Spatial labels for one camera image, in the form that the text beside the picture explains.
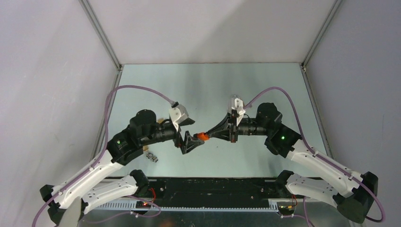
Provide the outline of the circuit board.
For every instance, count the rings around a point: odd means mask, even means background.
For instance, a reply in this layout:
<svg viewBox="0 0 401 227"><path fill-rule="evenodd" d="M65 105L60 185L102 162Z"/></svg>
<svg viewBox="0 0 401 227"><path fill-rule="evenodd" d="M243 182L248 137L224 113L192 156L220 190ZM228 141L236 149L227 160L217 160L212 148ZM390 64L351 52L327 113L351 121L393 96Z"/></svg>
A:
<svg viewBox="0 0 401 227"><path fill-rule="evenodd" d="M296 206L294 205L288 205L288 206L278 206L278 210L294 210L294 208L296 208Z"/></svg>
<svg viewBox="0 0 401 227"><path fill-rule="evenodd" d="M152 207L152 204L146 201L136 201L135 204L136 209L150 209Z"/></svg>

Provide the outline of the right circuit board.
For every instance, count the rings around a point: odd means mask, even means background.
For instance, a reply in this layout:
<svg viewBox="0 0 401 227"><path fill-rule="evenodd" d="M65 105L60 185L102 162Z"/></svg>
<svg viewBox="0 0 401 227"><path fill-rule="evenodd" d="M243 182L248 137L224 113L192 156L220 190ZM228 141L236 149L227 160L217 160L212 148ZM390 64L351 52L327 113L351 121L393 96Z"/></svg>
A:
<svg viewBox="0 0 401 227"><path fill-rule="evenodd" d="M296 208L296 206L294 205L288 205L288 206L278 206L278 210L294 210L294 208Z"/></svg>

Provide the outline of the left circuit board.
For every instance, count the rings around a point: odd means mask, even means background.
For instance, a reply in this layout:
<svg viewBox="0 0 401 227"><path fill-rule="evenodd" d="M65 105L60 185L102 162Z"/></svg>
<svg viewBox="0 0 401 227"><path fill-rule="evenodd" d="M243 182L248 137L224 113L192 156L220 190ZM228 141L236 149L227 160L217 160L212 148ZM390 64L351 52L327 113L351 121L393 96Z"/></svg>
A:
<svg viewBox="0 0 401 227"><path fill-rule="evenodd" d="M150 209L152 207L152 204L146 201L136 201L135 204L136 209Z"/></svg>

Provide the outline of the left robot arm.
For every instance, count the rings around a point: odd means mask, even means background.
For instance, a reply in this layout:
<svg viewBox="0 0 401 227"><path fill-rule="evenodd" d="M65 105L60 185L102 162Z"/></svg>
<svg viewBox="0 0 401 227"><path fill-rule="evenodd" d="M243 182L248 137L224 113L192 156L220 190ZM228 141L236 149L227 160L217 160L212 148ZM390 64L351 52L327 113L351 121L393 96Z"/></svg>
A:
<svg viewBox="0 0 401 227"><path fill-rule="evenodd" d="M133 170L116 182L98 186L110 174L141 156L145 146L171 140L175 147L187 154L204 144L204 140L192 136L188 131L181 136L180 127L195 122L185 111L173 107L169 113L169 119L158 123L153 111L144 109L137 112L129 125L108 141L104 153L98 154L93 163L87 164L82 173L77 173L62 184L43 186L40 194L48 204L47 212L51 221L59 225L74 201L78 201L78 219L82 219L91 210L120 197L146 196L149 180L141 170Z"/></svg>

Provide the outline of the orange black padlock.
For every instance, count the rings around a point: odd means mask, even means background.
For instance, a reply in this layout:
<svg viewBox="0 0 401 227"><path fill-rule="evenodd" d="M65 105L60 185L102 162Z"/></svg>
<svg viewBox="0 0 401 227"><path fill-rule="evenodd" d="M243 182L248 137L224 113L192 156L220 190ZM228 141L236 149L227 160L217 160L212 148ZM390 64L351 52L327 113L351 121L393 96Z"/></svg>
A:
<svg viewBox="0 0 401 227"><path fill-rule="evenodd" d="M207 141L209 140L209 136L207 133L205 132L200 132L200 133L196 133L193 135L195 138L202 140L202 141Z"/></svg>

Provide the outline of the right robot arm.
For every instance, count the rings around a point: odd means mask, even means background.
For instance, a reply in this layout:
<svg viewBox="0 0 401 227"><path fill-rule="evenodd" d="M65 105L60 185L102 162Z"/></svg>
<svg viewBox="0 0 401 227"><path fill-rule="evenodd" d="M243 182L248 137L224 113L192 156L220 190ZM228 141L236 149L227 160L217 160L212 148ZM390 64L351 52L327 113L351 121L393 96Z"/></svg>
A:
<svg viewBox="0 0 401 227"><path fill-rule="evenodd" d="M309 179L284 170L275 184L279 197L294 194L325 202L348 220L359 224L368 218L378 191L375 174L353 171L309 146L301 134L281 122L282 114L273 103L260 104L254 118L239 121L238 116L233 109L218 125L207 131L206 136L232 143L240 135L266 136L264 144L272 154L307 167L320 178Z"/></svg>

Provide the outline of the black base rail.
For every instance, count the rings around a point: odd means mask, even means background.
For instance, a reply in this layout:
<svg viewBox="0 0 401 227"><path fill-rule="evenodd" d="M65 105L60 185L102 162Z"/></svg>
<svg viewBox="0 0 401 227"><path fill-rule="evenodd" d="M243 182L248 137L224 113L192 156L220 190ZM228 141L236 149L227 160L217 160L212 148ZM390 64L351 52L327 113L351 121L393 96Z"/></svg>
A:
<svg viewBox="0 0 401 227"><path fill-rule="evenodd" d="M162 208L253 209L270 208L272 199L292 199L274 178L151 177L136 193Z"/></svg>

